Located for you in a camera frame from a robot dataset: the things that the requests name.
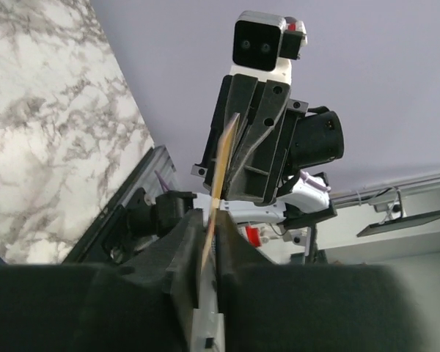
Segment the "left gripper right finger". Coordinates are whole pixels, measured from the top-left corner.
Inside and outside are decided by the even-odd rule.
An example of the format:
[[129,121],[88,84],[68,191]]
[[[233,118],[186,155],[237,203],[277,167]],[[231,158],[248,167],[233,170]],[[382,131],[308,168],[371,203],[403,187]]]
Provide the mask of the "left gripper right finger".
[[249,244],[225,210],[216,220],[216,264],[226,350],[278,351],[279,266]]

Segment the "gold card with stripe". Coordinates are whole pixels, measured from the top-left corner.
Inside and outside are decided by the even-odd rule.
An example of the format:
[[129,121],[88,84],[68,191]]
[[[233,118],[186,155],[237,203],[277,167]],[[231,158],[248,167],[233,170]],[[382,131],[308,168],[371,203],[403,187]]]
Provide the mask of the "gold card with stripe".
[[208,228],[205,238],[205,245],[202,250],[201,271],[204,270],[211,252],[213,236],[216,224],[216,213],[221,202],[221,193],[224,185],[225,175],[230,164],[230,155],[234,144],[235,135],[238,129],[239,113],[234,113],[232,119],[224,129],[217,145],[216,165],[213,175],[211,189],[210,213],[208,218]]

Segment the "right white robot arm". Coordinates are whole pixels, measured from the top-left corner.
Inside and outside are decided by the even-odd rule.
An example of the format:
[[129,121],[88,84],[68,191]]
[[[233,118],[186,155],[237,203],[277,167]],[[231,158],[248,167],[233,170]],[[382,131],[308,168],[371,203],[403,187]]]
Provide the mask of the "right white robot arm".
[[289,84],[244,74],[223,78],[202,160],[192,168],[213,185],[219,140],[230,120],[238,127],[222,197],[231,207],[279,207],[286,230],[307,227],[337,215],[325,173],[306,169],[341,159],[340,119],[325,106],[311,107],[290,98]]

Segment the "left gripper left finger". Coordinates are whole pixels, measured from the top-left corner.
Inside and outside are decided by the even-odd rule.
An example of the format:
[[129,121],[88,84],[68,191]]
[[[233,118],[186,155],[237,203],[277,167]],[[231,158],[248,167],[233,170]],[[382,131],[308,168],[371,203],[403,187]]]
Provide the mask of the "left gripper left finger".
[[202,211],[190,210],[168,235],[122,265],[142,289],[133,325],[141,329],[136,341],[143,351],[190,350],[204,238]]

